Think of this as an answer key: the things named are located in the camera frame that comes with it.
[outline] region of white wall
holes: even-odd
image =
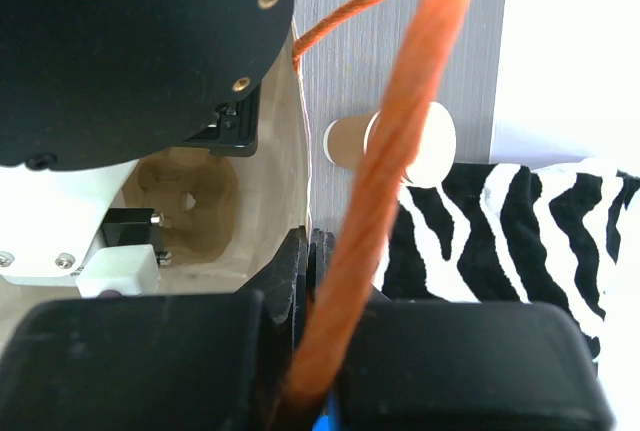
[[[640,174],[640,0],[506,0],[492,162]]]

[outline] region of zebra print fabric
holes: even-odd
[[[374,285],[391,299],[554,304],[595,359],[623,239],[618,221],[639,184],[615,171],[456,164],[437,188],[400,191]]]

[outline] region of white paper cup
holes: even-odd
[[[378,113],[341,118],[329,125],[324,134],[324,152],[329,161],[355,170],[375,131]],[[433,102],[422,131],[420,149],[407,166],[403,183],[432,188],[442,183],[451,170],[456,153],[456,132],[451,115],[440,103]]]

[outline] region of paper bag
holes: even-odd
[[[262,82],[255,155],[212,158],[224,168],[218,171],[227,173],[224,179],[230,180],[219,213],[219,233],[207,238],[216,249],[207,254],[207,244],[200,243],[193,256],[178,256],[176,264],[162,267],[159,293],[233,292],[269,263],[290,229],[308,229],[309,130],[298,77],[291,65],[291,46],[290,34]],[[221,175],[209,176],[206,186],[210,189],[218,189],[214,176]],[[122,205],[125,194],[114,205]],[[171,227],[164,232],[170,235]],[[17,286],[0,277],[0,350],[35,305],[78,297],[75,287]]]

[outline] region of gray wall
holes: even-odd
[[[347,0],[296,0],[299,34]],[[351,173],[324,157],[322,136],[333,120],[375,110],[417,0],[388,0],[336,29],[302,61],[311,120],[314,226],[338,231]],[[451,112],[459,161],[487,162],[504,0],[473,0],[442,83],[439,101]]]

